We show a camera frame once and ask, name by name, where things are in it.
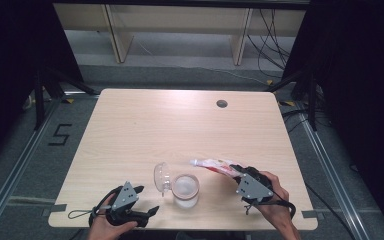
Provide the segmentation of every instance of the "wooden table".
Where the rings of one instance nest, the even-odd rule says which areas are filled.
[[[217,106],[224,100],[227,107]],[[134,210],[160,206],[147,229],[240,230],[273,229],[235,193],[232,179],[191,159],[230,159],[278,175],[297,207],[300,230],[317,227],[313,210],[276,99],[272,93],[193,90],[106,89],[95,106],[56,204],[65,212],[49,218],[53,227],[88,227],[88,215],[69,219],[72,210],[90,210],[113,188],[130,181],[144,191]],[[189,173],[200,182],[199,200],[180,209],[173,195],[154,184],[154,167],[166,162],[171,178]]]

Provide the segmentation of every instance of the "black strap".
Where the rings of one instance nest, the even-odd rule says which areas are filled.
[[[251,204],[249,206],[245,206],[245,208],[247,209],[246,210],[246,214],[248,215],[248,211],[249,209],[253,206],[254,204]],[[269,201],[269,202],[262,202],[262,203],[258,203],[258,204],[255,204],[255,205],[279,205],[279,206],[283,206],[283,207],[287,207],[287,208],[290,208],[291,211],[290,211],[290,214],[291,214],[291,219],[294,218],[295,216],[295,212],[296,212],[296,207],[294,204],[292,204],[291,202],[288,202],[286,200],[276,200],[276,201]]]
[[[123,186],[119,186],[117,188],[114,188],[113,190],[111,190],[107,195],[105,195],[105,197],[98,203],[98,205],[96,205],[95,207],[92,208],[92,212],[90,213],[90,216],[89,216],[89,227],[92,226],[92,223],[93,223],[93,219],[95,219],[95,217],[97,216],[97,212],[99,211],[99,209],[101,208],[102,204],[105,202],[105,200],[113,193],[116,193],[117,191],[120,191],[121,188],[123,188]]]

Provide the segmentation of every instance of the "human hand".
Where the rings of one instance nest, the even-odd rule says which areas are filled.
[[[114,194],[111,194],[102,204],[103,206],[109,205],[111,198],[114,197]],[[127,222],[120,226],[113,226],[108,221],[105,215],[105,209],[100,209],[98,215],[93,220],[92,226],[90,227],[88,240],[114,240],[118,237],[135,228],[137,222]]]
[[[283,200],[289,201],[289,193],[282,186],[280,186],[279,178],[266,171],[260,172],[265,175],[272,183],[274,194],[272,200]],[[279,205],[258,205],[256,208],[263,214],[263,216],[269,221],[286,240],[289,239],[301,239],[298,230],[292,223],[289,209]]]

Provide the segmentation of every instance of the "black cable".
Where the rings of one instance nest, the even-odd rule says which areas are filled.
[[[263,42],[267,42],[267,39],[268,39],[269,35],[266,36],[266,39],[263,39],[263,36],[260,36],[260,39],[261,41]],[[279,53],[279,50],[276,50],[272,47],[270,47],[270,45],[266,45],[271,51],[275,52],[275,53]],[[280,52],[286,56],[286,57],[289,57],[290,56],[290,53],[288,51],[286,51],[285,49],[283,49],[280,45],[279,45],[279,49],[280,49]]]
[[[271,31],[271,27],[272,27],[273,24],[274,24],[274,22],[272,22],[272,23],[270,24],[270,28],[267,29],[267,32],[270,32],[270,31]],[[267,45],[267,40],[269,39],[269,34],[267,34],[266,39],[263,39],[263,36],[261,36],[261,35],[260,35],[260,38],[261,38],[261,41],[263,41],[263,47],[264,47],[264,46],[267,46],[267,47],[268,47],[270,50],[272,50],[273,52],[278,53],[278,51],[277,51],[276,49],[273,49],[272,47],[270,47],[269,45]]]
[[[290,115],[295,115],[295,114],[298,114],[298,113],[306,113],[308,111],[308,108],[306,109],[300,109],[300,110],[292,110],[292,111],[289,111],[289,112],[285,112],[285,113],[282,113],[282,117],[287,117],[287,116],[290,116]]]
[[[252,39],[251,39],[251,37],[249,36],[249,35],[247,35],[247,37],[248,37],[248,39],[249,39],[249,41],[252,43],[252,45],[254,46],[254,48],[258,51],[258,68],[260,69],[260,72],[262,72],[263,74],[265,74],[262,70],[261,70],[261,68],[260,68],[260,57],[261,57],[261,55],[263,56],[263,57],[265,57],[269,62],[271,62],[273,65],[275,65],[275,66],[277,66],[278,68],[280,68],[281,70],[284,70],[285,68],[284,67],[282,67],[281,65],[279,65],[277,62],[275,62],[272,58],[270,58],[267,54],[265,54],[264,52],[263,52],[263,47],[264,47],[264,45],[263,45],[263,47],[261,47],[261,48],[259,48],[259,47],[257,47],[257,45],[254,43],[254,41],[252,41]]]
[[[273,43],[275,44],[277,50],[272,49],[268,45],[267,45],[267,47],[269,47],[271,50],[273,50],[274,52],[279,54],[279,57],[282,60],[283,66],[285,66],[286,65],[286,60],[284,58],[284,54],[282,53],[282,51],[286,52],[288,57],[289,57],[289,53],[286,50],[284,50],[283,48],[281,48],[279,46],[279,42],[277,41],[276,25],[274,23],[275,10],[272,10],[272,22],[270,24],[270,27],[268,26],[267,21],[264,18],[264,15],[263,15],[263,12],[261,11],[261,9],[260,9],[260,15],[261,15],[261,18],[263,19],[264,25],[266,26],[266,29],[267,29],[267,33],[268,33],[267,37],[270,36],[270,38],[272,39]]]
[[[286,122],[292,117],[293,115],[289,115],[288,118],[286,118],[285,120],[283,120],[283,123],[286,125]]]
[[[307,120],[308,120],[308,118],[306,118],[306,119],[300,121],[299,123],[297,123],[293,128],[291,128],[291,129],[288,131],[288,133],[291,133],[296,127],[298,127],[301,123],[303,123],[303,122],[305,122],[305,121],[307,121]]]
[[[305,186],[318,198],[320,201],[332,212],[332,214],[339,220],[339,222],[344,226],[344,228],[347,230],[348,234],[350,235],[351,239],[355,240],[354,235],[352,234],[349,227],[345,224],[345,222],[342,220],[342,218],[329,206],[329,204],[319,195],[317,192],[310,186],[308,183],[304,182]]]

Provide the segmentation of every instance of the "cable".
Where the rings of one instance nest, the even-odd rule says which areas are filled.
[[[303,122],[305,122],[305,121],[307,121],[307,120],[308,120],[308,118],[306,118],[306,119],[300,121],[299,123],[297,123],[293,128],[291,128],[291,129],[288,131],[288,133],[291,133],[296,127],[298,127],[301,123],[303,123]]]
[[[184,66],[180,66],[180,65],[171,65],[171,64],[165,64],[165,63],[161,63],[159,61],[157,61],[155,59],[155,55],[149,51],[148,49],[146,49],[139,41],[136,40],[136,42],[139,44],[139,46],[146,52],[148,53],[150,56],[153,57],[153,60],[157,63],[157,64],[160,64],[160,65],[163,65],[163,66],[168,66],[168,67],[178,67],[178,68],[186,68],[186,69],[204,69],[204,70],[209,70],[209,71],[214,71],[214,72],[221,72],[221,73],[227,73],[227,74],[230,74],[232,76],[235,76],[235,77],[238,77],[238,78],[243,78],[243,79],[247,79],[247,80],[253,80],[253,81],[257,81],[259,83],[262,83],[263,85],[266,85],[266,86],[269,86],[269,84],[259,80],[259,79],[256,79],[256,78],[250,78],[250,77],[244,77],[244,76],[240,76],[240,75],[237,75],[237,74],[234,74],[232,72],[229,72],[229,71],[225,71],[225,70],[220,70],[220,69],[214,69],[214,68],[205,68],[205,67],[184,67]]]
[[[291,118],[293,115],[289,115],[288,118],[286,120],[283,121],[283,123],[286,125],[286,122],[289,120],[289,118]]]
[[[295,114],[298,114],[298,113],[306,113],[308,111],[308,108],[306,109],[300,109],[300,110],[292,110],[292,111],[289,111],[289,112],[285,112],[285,113],[282,113],[282,117],[287,117],[287,116],[290,116],[290,115],[295,115]]]
[[[79,215],[75,215],[74,217],[71,216],[73,213],[81,213]],[[78,218],[78,217],[81,217],[81,216],[84,216],[86,214],[90,214],[92,212],[92,210],[73,210],[71,212],[68,213],[68,219],[75,219],[75,218]]]
[[[261,15],[261,18],[263,19],[264,25],[266,26],[266,29],[267,29],[267,37],[266,37],[266,40],[267,40],[267,38],[270,36],[270,38],[272,39],[273,43],[275,44],[277,50],[275,50],[275,49],[269,47],[268,45],[267,45],[267,47],[269,47],[272,51],[274,51],[274,52],[276,52],[276,53],[279,54],[279,57],[280,57],[280,59],[282,60],[283,65],[285,66],[285,65],[286,65],[285,55],[286,55],[287,57],[289,57],[290,54],[289,54],[289,52],[287,52],[286,50],[284,50],[283,48],[281,48],[281,47],[279,46],[279,42],[277,41],[277,35],[276,35],[276,25],[275,25],[275,23],[274,23],[274,19],[275,19],[275,10],[273,9],[273,10],[271,11],[271,13],[272,13],[272,17],[271,17],[272,22],[271,22],[270,27],[269,27],[268,24],[267,24],[266,19],[264,18],[263,12],[262,12],[261,9],[260,9],[260,15]]]
[[[266,39],[263,39],[263,36],[260,35],[260,39],[261,39],[261,41],[263,41],[263,46],[267,46],[273,52],[278,53],[278,51],[276,49],[273,49],[272,47],[270,47],[270,45],[267,45],[267,40],[269,39],[268,35],[266,36]]]
[[[267,54],[265,54],[265,53],[263,52],[264,45],[263,45],[263,47],[258,48],[257,45],[254,43],[254,41],[252,41],[251,37],[250,37],[249,35],[247,35],[247,37],[248,37],[249,41],[251,42],[251,44],[254,46],[254,48],[258,51],[258,58],[257,58],[257,60],[258,60],[258,69],[260,70],[260,72],[263,73],[263,74],[266,75],[266,76],[269,76],[269,77],[280,78],[280,77],[278,77],[278,76],[272,76],[272,75],[269,75],[269,74],[263,72],[263,70],[262,70],[261,67],[260,67],[260,57],[261,57],[261,55],[263,55],[269,62],[271,62],[272,64],[276,65],[276,66],[277,66],[278,68],[280,68],[281,70],[284,70],[284,67],[282,67],[281,65],[279,65],[277,62],[275,62],[272,58],[270,58]]]
[[[329,206],[329,204],[319,195],[317,192],[306,182],[304,182],[305,186],[318,198],[320,201],[332,212],[332,214],[339,220],[339,223],[344,226],[345,230],[347,230],[348,234],[350,235],[351,239],[355,240],[354,235],[352,234],[351,230],[348,228],[348,226],[345,224],[345,222],[342,220],[342,218]]]

